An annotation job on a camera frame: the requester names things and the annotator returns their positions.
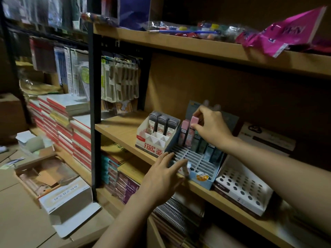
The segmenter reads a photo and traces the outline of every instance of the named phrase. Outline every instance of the round sticker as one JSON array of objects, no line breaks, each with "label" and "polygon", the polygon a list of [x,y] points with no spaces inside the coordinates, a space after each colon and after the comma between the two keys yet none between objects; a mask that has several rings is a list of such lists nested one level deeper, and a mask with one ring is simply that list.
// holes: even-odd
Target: round sticker
[{"label": "round sticker", "polygon": [[204,173],[204,172],[198,172],[197,173],[197,180],[199,181],[206,181],[209,179],[209,176],[207,173]]}]

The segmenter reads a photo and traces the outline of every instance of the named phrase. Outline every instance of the stacked books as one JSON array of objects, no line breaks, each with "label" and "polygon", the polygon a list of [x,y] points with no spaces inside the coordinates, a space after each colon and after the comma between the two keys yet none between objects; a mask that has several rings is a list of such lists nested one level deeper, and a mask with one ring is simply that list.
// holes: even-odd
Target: stacked books
[{"label": "stacked books", "polygon": [[46,133],[46,136],[50,138],[54,143],[57,143],[58,133],[56,130],[56,121],[50,116],[51,107],[48,102],[48,97],[57,96],[57,95],[39,95],[38,102],[41,109],[41,115],[43,117],[43,130]]},{"label": "stacked books", "polygon": [[74,156],[73,129],[70,121],[73,116],[89,112],[89,104],[84,97],[70,94],[47,97],[49,116],[54,124],[53,129],[58,136],[58,145]]},{"label": "stacked books", "polygon": [[74,116],[70,121],[73,157],[91,170],[91,116]]},{"label": "stacked books", "polygon": [[31,118],[35,122],[35,124],[44,131],[44,119],[42,117],[41,108],[39,106],[38,100],[30,100],[29,101],[29,111],[31,113]]}]

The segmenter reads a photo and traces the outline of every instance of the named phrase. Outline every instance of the white cardboard display box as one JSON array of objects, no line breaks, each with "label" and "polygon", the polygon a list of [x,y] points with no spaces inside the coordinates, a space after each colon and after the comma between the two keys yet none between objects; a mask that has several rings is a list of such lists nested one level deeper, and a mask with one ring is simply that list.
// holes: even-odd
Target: white cardboard display box
[{"label": "white cardboard display box", "polygon": [[[238,137],[254,146],[289,156],[296,141],[245,122]],[[238,159],[228,155],[217,174],[215,190],[254,217],[265,212],[273,190]]]},{"label": "white cardboard display box", "polygon": [[42,196],[39,202],[61,238],[68,236],[101,208],[98,203],[93,203],[92,189],[81,177]]},{"label": "white cardboard display box", "polygon": [[[169,118],[175,118],[164,113],[161,114],[166,115]],[[142,124],[137,129],[136,147],[143,151],[146,151],[154,157],[158,157],[163,152],[170,150],[170,147],[175,144],[175,141],[177,139],[177,137],[175,136],[178,134],[178,128],[181,124],[178,124],[174,133],[172,133],[170,137],[167,137],[158,132],[153,132],[151,135],[148,134],[148,122],[149,116],[142,122]]]}]

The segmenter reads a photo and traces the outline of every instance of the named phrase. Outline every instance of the wooden wall panel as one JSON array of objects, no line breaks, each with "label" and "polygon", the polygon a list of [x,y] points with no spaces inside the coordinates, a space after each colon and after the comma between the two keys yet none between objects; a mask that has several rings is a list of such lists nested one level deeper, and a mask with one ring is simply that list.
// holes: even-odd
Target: wooden wall panel
[{"label": "wooden wall panel", "polygon": [[[330,4],[331,0],[183,0],[178,16],[184,14],[182,20],[192,24],[214,21],[263,30],[273,22]],[[330,38],[330,22],[327,10],[317,34]]]},{"label": "wooden wall panel", "polygon": [[[312,78],[311,82],[325,81]],[[331,137],[331,90],[293,82],[286,73],[281,78],[267,77],[153,54],[147,112],[158,110],[183,119],[189,100],[202,103],[205,99],[244,121],[305,142],[298,144],[298,159],[324,162]]]}]

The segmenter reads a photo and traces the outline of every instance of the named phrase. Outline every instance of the cardboard floor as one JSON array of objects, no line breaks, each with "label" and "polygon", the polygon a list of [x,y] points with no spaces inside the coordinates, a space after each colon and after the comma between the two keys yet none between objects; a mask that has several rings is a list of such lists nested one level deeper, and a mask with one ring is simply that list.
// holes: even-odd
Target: cardboard floor
[{"label": "cardboard floor", "polygon": [[[10,160],[25,157],[18,164],[33,160],[11,146],[0,154],[0,167]],[[14,170],[0,170],[0,247],[1,248],[74,248],[97,240],[113,222],[105,210],[99,211],[66,239],[50,225],[49,216],[39,209],[13,176]]]}]

